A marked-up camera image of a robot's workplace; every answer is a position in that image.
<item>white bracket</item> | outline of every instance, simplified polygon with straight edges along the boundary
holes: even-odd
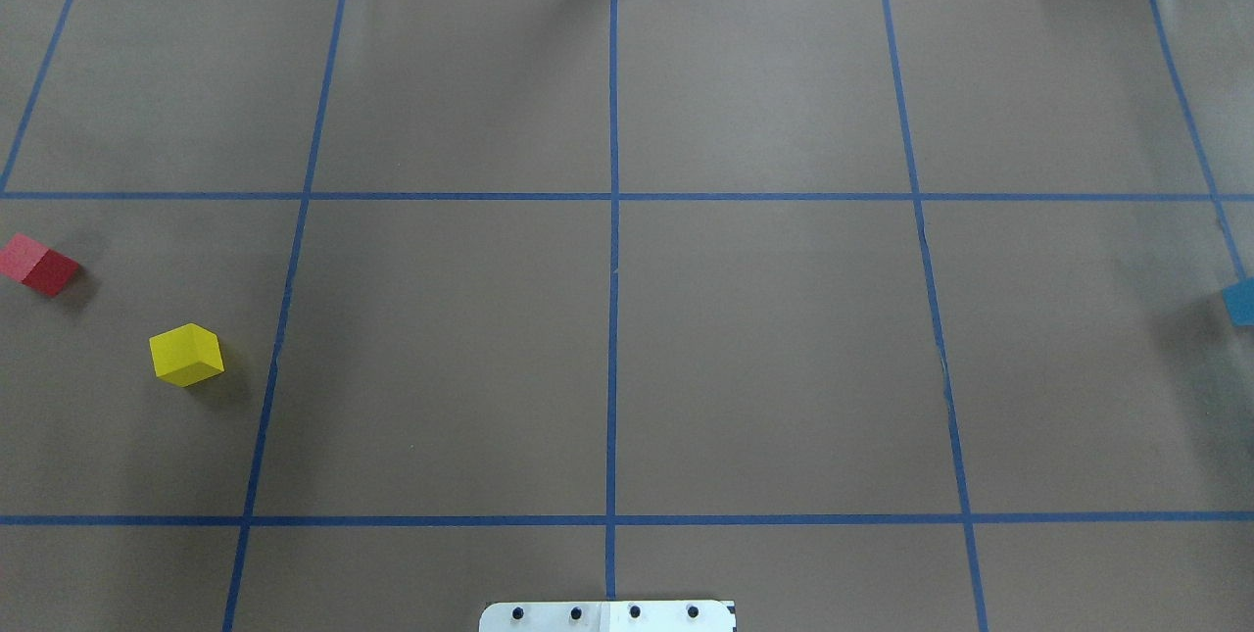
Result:
[[[726,601],[494,603],[479,632],[736,632]]]

